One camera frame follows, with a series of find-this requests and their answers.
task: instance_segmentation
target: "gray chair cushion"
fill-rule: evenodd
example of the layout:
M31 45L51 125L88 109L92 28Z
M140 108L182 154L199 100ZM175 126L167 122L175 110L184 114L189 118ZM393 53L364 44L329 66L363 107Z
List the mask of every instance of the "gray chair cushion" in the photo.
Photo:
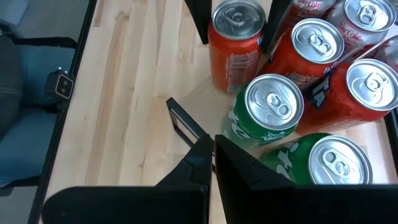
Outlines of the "gray chair cushion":
M11 39L0 35L0 139L15 121L21 97L21 56Z

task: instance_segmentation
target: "diet coke can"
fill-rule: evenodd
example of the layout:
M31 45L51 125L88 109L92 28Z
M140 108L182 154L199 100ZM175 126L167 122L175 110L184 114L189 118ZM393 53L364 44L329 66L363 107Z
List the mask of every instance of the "diet coke can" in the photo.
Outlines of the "diet coke can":
M334 6L336 0L294 0L284 21L281 23L277 38L286 29L293 28L298 22L308 18L321 18Z
M388 0L347 0L338 3L327 21L344 38L341 62L352 62L382 41L396 20L394 6Z
M398 35L385 41L373 50L368 57L388 64L398 73Z

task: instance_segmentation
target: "diet coke logo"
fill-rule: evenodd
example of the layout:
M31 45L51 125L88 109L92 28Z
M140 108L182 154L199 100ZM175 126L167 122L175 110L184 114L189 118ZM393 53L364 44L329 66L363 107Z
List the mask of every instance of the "diet coke logo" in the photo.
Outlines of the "diet coke logo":
M322 3L318 1L298 0L298 3L307 5L308 7L319 9L322 7Z
M359 34L358 32L356 32L356 31L353 30L353 29L347 28L345 22L341 21L341 22L338 24L338 27L339 27L340 30L343 31L348 37L351 37L352 39L355 39L355 40L362 40L362 37L360 36L360 34Z

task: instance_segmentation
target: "green soda can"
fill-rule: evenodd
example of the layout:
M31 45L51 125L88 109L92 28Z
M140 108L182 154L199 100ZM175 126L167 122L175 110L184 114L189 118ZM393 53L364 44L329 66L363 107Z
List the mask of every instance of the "green soda can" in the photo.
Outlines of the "green soda can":
M296 184L371 184L364 151L350 139L314 133L277 146L259 159Z
M303 115L299 88L282 75L265 74L242 87L223 119L221 133L251 150L288 136Z

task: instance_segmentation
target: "wooden table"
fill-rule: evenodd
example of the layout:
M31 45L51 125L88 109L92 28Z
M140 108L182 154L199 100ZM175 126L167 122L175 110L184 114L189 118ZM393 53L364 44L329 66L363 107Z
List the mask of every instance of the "wooden table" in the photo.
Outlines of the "wooden table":
M271 0L259 2L269 14ZM182 0L98 0L47 198L79 185L155 185L189 150L173 131L169 97L217 132L231 96L217 93L222 110L200 115L215 91L209 77L207 46ZM397 182L383 121L340 134L366 148L375 182ZM214 177L211 222L225 222Z

